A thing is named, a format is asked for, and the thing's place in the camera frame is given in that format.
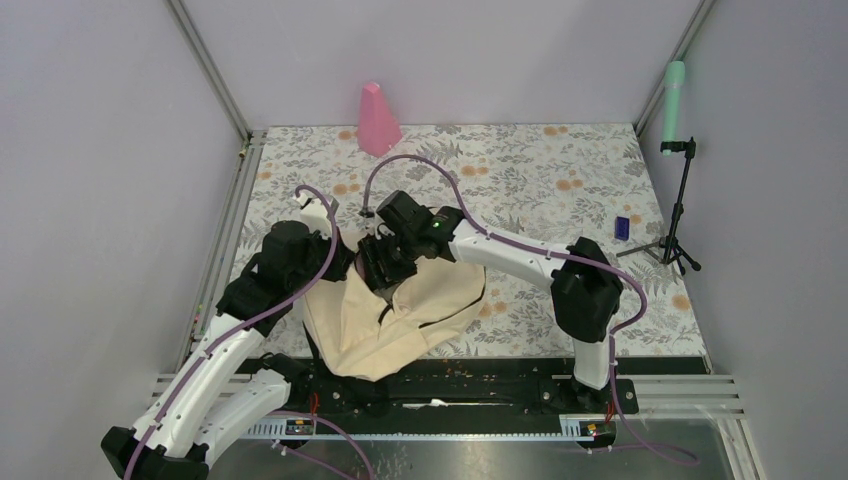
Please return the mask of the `beige canvas backpack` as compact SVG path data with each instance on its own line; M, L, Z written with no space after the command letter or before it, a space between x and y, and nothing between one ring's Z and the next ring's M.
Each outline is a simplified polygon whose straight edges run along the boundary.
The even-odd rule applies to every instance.
M482 309L480 265L422 258L417 273L372 291L356 268L344 281L318 281L303 297L305 329L331 373L378 381L464 333Z

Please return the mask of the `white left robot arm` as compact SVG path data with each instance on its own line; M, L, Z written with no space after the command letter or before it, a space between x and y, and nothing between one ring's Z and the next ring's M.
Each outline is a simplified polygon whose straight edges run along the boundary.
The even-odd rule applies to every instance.
M246 385L219 398L231 377L294 303L338 277L350 251L333 219L275 224L232 281L199 345L173 381L130 427L111 427L101 449L121 479L205 479L243 434L279 407L309 401L310 368L271 356Z

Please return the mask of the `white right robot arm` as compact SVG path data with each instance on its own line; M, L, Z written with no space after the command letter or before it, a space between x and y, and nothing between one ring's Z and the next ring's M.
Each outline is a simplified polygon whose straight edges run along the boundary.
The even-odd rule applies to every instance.
M378 225L358 242L358 269L369 288L395 287L422 272L418 261L441 259L494 269L547 291L560 330L572 338L573 396L597 412L613 398L610 323L623 284L599 245L584 237L565 247L487 229L461 208L437 211L404 191L377 209Z

